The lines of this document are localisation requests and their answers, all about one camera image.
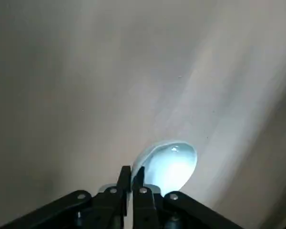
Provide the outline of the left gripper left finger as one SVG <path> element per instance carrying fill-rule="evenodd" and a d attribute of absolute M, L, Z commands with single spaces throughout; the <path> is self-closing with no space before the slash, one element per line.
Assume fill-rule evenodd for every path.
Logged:
<path fill-rule="evenodd" d="M 127 215 L 131 167 L 121 168 L 117 183 L 92 196 L 77 190 L 1 226 L 3 229 L 122 229 Z"/>

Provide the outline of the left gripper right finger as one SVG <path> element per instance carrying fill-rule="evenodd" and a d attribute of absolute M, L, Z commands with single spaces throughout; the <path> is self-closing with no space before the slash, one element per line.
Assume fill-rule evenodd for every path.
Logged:
<path fill-rule="evenodd" d="M 133 178 L 134 229 L 240 229 L 241 227 L 180 191 L 161 196 L 144 183 L 145 168 Z"/>

